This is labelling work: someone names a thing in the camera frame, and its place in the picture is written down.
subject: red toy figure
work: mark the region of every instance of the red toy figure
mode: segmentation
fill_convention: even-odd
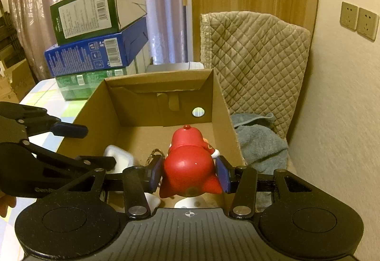
[[[219,151],[208,144],[195,127],[185,125],[176,130],[168,157],[164,160],[160,197],[195,197],[203,193],[222,193],[212,159],[217,155]]]

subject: green and white box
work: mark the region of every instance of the green and white box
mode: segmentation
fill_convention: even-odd
[[[56,77],[56,81],[65,100],[83,100],[88,99],[105,78],[130,76],[136,73],[136,59],[134,59],[128,67],[59,76]]]
[[[113,34],[146,15],[145,0],[63,0],[50,6],[59,46]]]

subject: quilted cover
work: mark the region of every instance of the quilted cover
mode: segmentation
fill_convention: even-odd
[[[285,138],[309,55],[310,32],[270,14],[201,15],[201,62],[214,68],[231,114],[273,112]]]

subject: wall socket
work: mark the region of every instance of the wall socket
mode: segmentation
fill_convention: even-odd
[[[360,34],[363,34],[371,40],[375,40],[378,26],[379,15],[364,8],[359,8],[358,25],[356,26],[356,30]]]
[[[342,2],[341,8],[341,25],[356,29],[358,21],[359,8],[350,3]]]

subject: black circular pad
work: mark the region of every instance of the black circular pad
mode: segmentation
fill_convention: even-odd
[[[333,259],[353,253],[363,234],[360,216],[331,196],[314,194],[309,199],[307,194],[294,193],[264,210],[259,230],[268,243],[296,259]]]
[[[304,231],[322,233],[335,227],[336,218],[327,210],[308,207],[293,214],[293,223]]]
[[[42,218],[43,225],[54,232],[70,232],[77,230],[87,220],[84,211],[75,207],[59,207],[47,212]]]
[[[43,258],[70,259],[107,245],[119,231],[119,217],[88,194],[49,195],[22,211],[15,231],[24,250]]]

